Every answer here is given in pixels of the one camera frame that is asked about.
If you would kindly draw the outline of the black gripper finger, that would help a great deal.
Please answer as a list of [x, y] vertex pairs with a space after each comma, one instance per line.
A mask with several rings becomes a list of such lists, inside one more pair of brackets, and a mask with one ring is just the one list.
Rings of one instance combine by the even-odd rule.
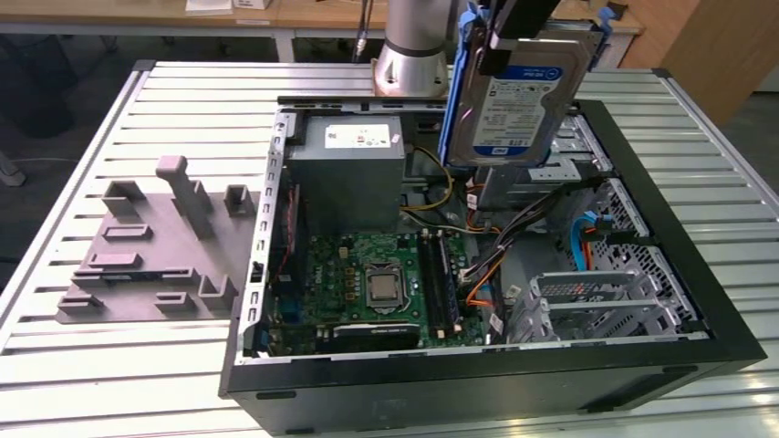
[[494, 76], [508, 65], [511, 51], [520, 38], [536, 37], [559, 0], [491, 1], [484, 38], [478, 50], [478, 70]]

